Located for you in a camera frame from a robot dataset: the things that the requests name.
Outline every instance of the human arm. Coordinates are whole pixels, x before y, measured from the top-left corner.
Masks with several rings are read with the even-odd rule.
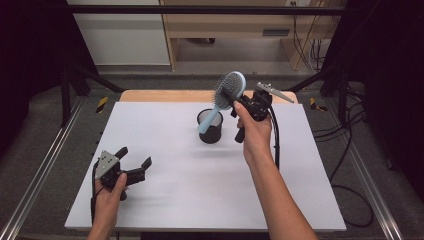
[[[120,196],[126,188],[126,183],[126,173],[121,173],[112,190],[104,188],[100,180],[95,180],[95,190],[98,193],[95,207],[96,214],[87,240],[109,238],[117,221]]]
[[[270,238],[317,239],[274,164],[270,148],[270,117],[256,122],[240,103],[235,102],[234,108],[240,117],[237,126],[245,128],[243,154],[255,184]]]

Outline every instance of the forearm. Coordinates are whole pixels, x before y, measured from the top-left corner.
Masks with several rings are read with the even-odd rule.
[[[265,152],[259,158],[249,168],[271,239],[316,239],[275,167],[271,153]]]
[[[90,233],[88,234],[87,240],[106,240],[110,238],[112,229],[105,225],[93,225]]]

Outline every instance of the black cup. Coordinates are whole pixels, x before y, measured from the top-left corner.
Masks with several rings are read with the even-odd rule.
[[[205,109],[201,111],[197,115],[197,123],[200,124],[212,111],[212,109]],[[218,112],[216,114],[215,118],[213,119],[211,125],[209,126],[208,130],[204,134],[199,133],[200,139],[205,143],[216,143],[221,139],[221,129],[222,129],[222,122],[224,121],[224,118],[222,117],[222,114]]]

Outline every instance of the hairbrush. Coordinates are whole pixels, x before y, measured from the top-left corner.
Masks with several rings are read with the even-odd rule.
[[[239,98],[246,89],[246,79],[243,74],[236,71],[223,75],[220,78],[214,89],[214,107],[212,111],[209,112],[208,116],[206,116],[206,118],[197,127],[199,133],[204,134],[206,130],[208,130],[219,111],[231,108],[232,103],[230,103],[228,98],[223,96],[223,89],[225,89],[227,95],[231,95],[233,98]]]

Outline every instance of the white table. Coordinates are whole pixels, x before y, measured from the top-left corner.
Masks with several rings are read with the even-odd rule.
[[[280,127],[280,169],[293,198],[314,230],[346,230],[302,105],[273,106]],[[117,230],[266,231],[242,145],[234,141],[237,119],[230,111],[221,112],[222,138],[216,144],[198,137],[197,114],[211,107],[194,102],[116,103],[65,227],[91,228],[92,165],[102,150],[115,153],[126,146],[122,169],[138,168],[149,156],[153,164],[146,181],[127,191]]]

